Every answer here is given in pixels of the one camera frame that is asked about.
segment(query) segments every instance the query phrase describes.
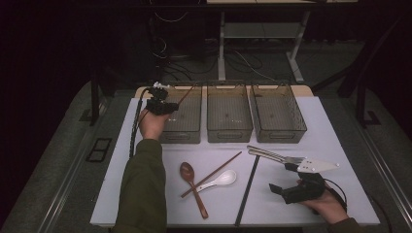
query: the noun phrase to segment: kitchen tongs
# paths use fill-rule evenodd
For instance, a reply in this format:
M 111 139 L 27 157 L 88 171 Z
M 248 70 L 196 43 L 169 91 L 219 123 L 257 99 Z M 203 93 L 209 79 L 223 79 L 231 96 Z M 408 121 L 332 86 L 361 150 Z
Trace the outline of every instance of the kitchen tongs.
M 292 164 L 295 164 L 295 165 L 299 165 L 305 159 L 305 157 L 282 156 L 278 153 L 268 151 L 268 150 L 264 150 L 264 149 L 259 149 L 259 148 L 253 147 L 253 146 L 247 146 L 247 148 L 249 149 L 249 154 L 269 158 L 269 159 L 275 160 L 275 161 L 283 163 L 283 164 L 292 163 Z

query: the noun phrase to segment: olive jacket sleeve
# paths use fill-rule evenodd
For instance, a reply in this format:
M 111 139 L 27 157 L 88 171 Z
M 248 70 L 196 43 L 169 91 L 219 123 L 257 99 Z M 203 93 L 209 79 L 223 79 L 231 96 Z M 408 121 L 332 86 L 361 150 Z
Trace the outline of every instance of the olive jacket sleeve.
M 361 228 L 354 218 L 347 218 L 345 220 L 336 222 L 328 228 L 330 233 L 362 233 L 363 228 Z
M 160 142 L 140 141 L 124 169 L 113 232 L 166 232 L 165 183 Z

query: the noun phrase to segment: gray floor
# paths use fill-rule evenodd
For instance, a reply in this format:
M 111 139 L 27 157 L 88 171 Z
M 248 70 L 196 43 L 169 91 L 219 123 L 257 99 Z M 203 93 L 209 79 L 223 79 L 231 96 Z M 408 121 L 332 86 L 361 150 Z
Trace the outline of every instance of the gray floor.
M 292 71 L 285 56 L 285 51 L 291 47 L 291 43 L 284 41 L 257 44 L 252 50 L 244 50 L 241 44 L 229 44 L 225 56 L 226 78 L 248 81 L 267 79 L 264 75 L 274 80 L 289 80 L 293 84 Z M 358 42 L 303 44 L 297 62 L 305 79 L 304 84 L 316 84 L 345 68 L 361 48 L 362 43 Z M 183 56 L 176 54 L 174 60 L 180 66 L 166 68 L 172 74 L 163 78 L 166 81 L 176 78 L 182 81 L 189 78 L 196 81 L 216 80 L 217 53 L 213 46 L 208 54 L 203 61 L 186 61 Z M 244 59 L 260 75 L 251 71 Z M 182 70 L 182 67 L 187 69 L 185 74 L 176 71 L 177 68 Z M 401 204 L 409 201 L 402 199 L 403 196 L 412 196 L 412 185 L 408 182 L 412 173 L 409 169 L 412 167 L 412 143 L 370 91 L 366 95 L 366 110 L 373 111 L 381 124 L 370 125 L 366 129 L 359 127 L 354 119 L 356 96 L 338 98 L 335 92 L 338 86 L 339 82 L 333 83 L 317 92 L 317 95 L 381 220 L 379 225 L 365 227 L 366 232 L 390 232 L 390 228 L 392 232 L 411 232 L 411 226 L 404 217 L 411 213 L 410 206 L 402 210 Z M 82 117 L 90 109 L 89 91 L 88 83 L 74 98 L 5 222 L 2 233 L 108 232 L 108 229 L 92 226 L 89 220 L 134 90 L 118 90 L 114 97 L 102 96 L 101 118 L 92 127 Z M 112 139 L 107 156 L 101 163 L 86 162 L 85 158 L 98 138 Z M 387 168 L 378 169 L 376 161 L 380 158 Z M 395 185 L 388 182 L 391 179 L 388 174 L 395 178 Z M 244 232 L 249 231 L 287 232 L 275 228 Z M 326 232 L 326 228 L 324 225 L 304 227 L 303 232 Z

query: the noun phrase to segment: black cord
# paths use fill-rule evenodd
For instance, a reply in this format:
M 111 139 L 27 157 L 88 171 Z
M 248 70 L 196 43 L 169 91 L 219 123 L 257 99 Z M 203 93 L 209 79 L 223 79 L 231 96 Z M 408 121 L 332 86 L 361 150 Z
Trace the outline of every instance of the black cord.
M 345 192 L 343 191 L 343 189 L 337 184 L 337 183 L 335 183 L 335 182 L 333 182 L 333 181 L 331 181 L 331 180 L 328 180 L 328 179 L 325 179 L 325 181 L 327 181 L 327 182 L 330 182 L 330 183 L 333 183 L 335 186 L 337 186 L 339 189 L 340 189 L 340 191 L 342 192 L 342 195 L 343 195 L 343 201 L 345 202 L 345 204 L 348 206 L 348 199 L 346 198 L 346 194 L 345 194 Z
M 227 50 L 227 51 L 234 52 L 236 57 L 241 58 L 241 59 L 239 59 L 240 61 L 234 61 L 236 64 L 239 64 L 241 66 L 248 67 L 248 68 L 251 68 L 251 69 L 255 69 L 255 70 L 258 70 L 258 69 L 263 67 L 263 62 L 256 55 L 253 55 L 253 54 L 250 54 L 250 53 L 247 52 L 248 56 L 254 58 L 258 62 L 257 66 L 253 66 L 249 61 L 247 62 L 248 64 L 245 65 L 244 63 L 245 63 L 246 57 L 244 55 L 242 55 L 239 51 L 237 51 L 237 50 Z
M 190 81 L 192 81 L 191 76 L 188 75 L 188 74 L 187 74 L 185 71 L 183 71 L 183 70 L 179 70 L 178 68 L 174 68 L 174 67 L 171 67 L 171 66 L 165 66 L 164 68 L 172 69 L 172 70 L 175 70 L 175 71 L 177 71 L 177 72 L 179 72 L 179 73 L 181 73 L 181 74 L 184 74 Z
M 292 74 L 294 74 L 296 71 L 300 70 L 300 69 L 301 69 L 300 66 L 303 65 L 303 64 L 305 64 L 306 62 L 308 62 L 308 61 L 309 61 L 310 59 L 312 59 L 315 55 L 317 55 L 317 54 L 319 53 L 319 51 L 320 51 L 323 47 L 324 47 L 324 44 L 321 44 L 321 45 L 316 49 L 316 51 L 314 51 L 312 54 L 310 54 L 309 57 L 307 57 L 307 58 L 306 58 L 305 60 L 303 60 L 302 62 L 299 62 L 299 68 L 297 68 L 297 69 L 295 69 L 295 70 L 292 70 Z M 247 66 L 247 65 L 241 64 L 240 62 L 237 62 L 237 61 L 235 61 L 235 63 L 237 63 L 237 64 L 239 64 L 239 65 L 241 65 L 241 66 L 245 66 L 245 67 L 248 67 L 248 68 L 255 69 L 255 70 L 261 68 L 261 67 L 262 67 L 262 62 L 261 62 L 257 57 L 254 56 L 254 58 L 260 62 L 261 65 L 260 65 L 259 67 Z M 233 70 L 236 70 L 236 71 L 238 71 L 238 72 L 242 72 L 242 73 L 252 73 L 252 72 L 254 72 L 253 70 L 252 70 L 252 71 L 241 71 L 241 70 L 235 68 L 235 67 L 230 63 L 230 58 L 229 58 L 229 56 L 225 56 L 225 61 L 226 61 L 227 65 L 229 65 Z M 289 74 L 288 74 L 288 73 L 275 74 L 275 77 L 285 76 L 285 75 L 289 75 Z
M 155 42 L 161 41 L 161 42 L 163 43 L 163 48 L 162 48 L 162 49 L 159 49 L 159 48 L 157 47 L 157 44 L 154 44 L 153 49 L 152 49 L 153 55 L 154 55 L 155 57 L 159 58 L 159 59 L 166 59 L 166 58 L 168 58 L 169 56 L 168 56 L 167 51 L 166 51 L 166 49 L 167 49 L 167 44 L 166 44 L 166 42 L 165 42 L 162 38 L 156 37 L 156 36 L 154 36 L 154 41 L 155 41 Z
M 230 56 L 228 56 L 228 55 L 225 55 L 224 56 L 224 60 L 226 61 L 226 63 L 227 63 L 227 65 L 228 66 L 230 66 L 233 70 L 235 70 L 235 71 L 238 71 L 238 72 L 241 72 L 241 73 L 253 73 L 254 72 L 254 70 L 256 70 L 256 69 L 260 69 L 262 66 L 263 66 L 263 63 L 261 62 L 261 60 L 259 60 L 256 56 L 254 56 L 254 55 L 251 55 L 255 60 L 257 60 L 258 62 L 259 62 L 259 65 L 258 66 L 253 66 L 253 65 L 248 65 L 248 63 L 249 63 L 249 61 L 248 61 L 248 63 L 246 63 L 245 64 L 245 60 L 243 60 L 243 62 L 239 62 L 239 61 L 236 61 L 236 60 L 234 60 L 232 57 L 230 57 Z M 245 68 L 248 68 L 248 70 L 240 70 L 239 68 L 237 68 L 237 67 L 235 67 L 232 63 L 235 63 L 237 66 L 240 66 L 240 67 L 245 67 Z
M 170 65 L 178 66 L 178 67 L 184 69 L 186 72 L 191 73 L 191 74 L 203 75 L 203 74 L 207 74 L 207 73 L 209 73 L 211 70 L 213 70 L 213 68 L 215 67 L 215 65 L 216 65 L 217 62 L 218 62 L 218 59 L 214 59 L 214 62 L 212 63 L 212 65 L 211 65 L 210 68 L 208 68 L 208 69 L 205 70 L 205 71 L 197 71 L 197 72 L 191 71 L 191 70 L 189 70 L 188 68 L 186 68 L 185 66 L 179 65 L 179 64 L 176 64 L 176 63 L 170 63 Z
M 143 89 L 142 93 L 140 94 L 139 102 L 138 102 L 138 104 L 137 104 L 136 114 L 134 115 L 133 126 L 132 126 L 132 130 L 131 130 L 129 158 L 133 157 L 133 155 L 134 155 L 134 142 L 135 142 L 135 140 L 136 140 L 137 129 L 139 128 L 140 122 L 142 121 L 143 117 L 146 116 L 146 115 L 144 115 L 144 116 L 142 117 L 142 119 L 140 120 L 139 124 L 138 124 L 138 120 L 139 120 L 139 116 L 140 116 L 140 111 L 142 110 L 143 95 L 144 95 L 145 92 L 148 91 L 148 90 L 149 90 L 148 87 L 146 87 L 145 89 Z
M 163 72 L 166 73 L 167 75 L 170 75 L 171 77 L 175 78 L 176 81 L 180 81 L 180 79 L 177 76 L 175 76 L 173 74 L 173 72 L 168 72 L 168 71 L 164 71 L 164 70 L 163 70 Z
M 211 55 L 217 55 L 216 49 L 214 50 L 205 50 L 203 57 L 208 57 Z M 170 62 L 176 62 L 176 61 L 193 61 L 196 60 L 197 58 L 192 55 L 169 55 L 169 60 Z

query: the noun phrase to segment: wooden spoon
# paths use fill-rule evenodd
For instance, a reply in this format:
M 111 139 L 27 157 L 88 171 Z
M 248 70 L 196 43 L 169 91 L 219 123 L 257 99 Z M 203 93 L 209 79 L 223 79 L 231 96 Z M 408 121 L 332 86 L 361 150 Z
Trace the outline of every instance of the wooden spoon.
M 197 206 L 199 207 L 200 213 L 202 214 L 203 218 L 208 218 L 209 215 L 207 214 L 206 208 L 203 205 L 202 200 L 200 199 L 199 193 L 197 193 L 196 188 L 194 188 L 194 170 L 190 166 L 190 164 L 183 162 L 180 168 L 181 177 L 183 180 L 188 182 L 192 188 L 194 197 L 196 198 Z

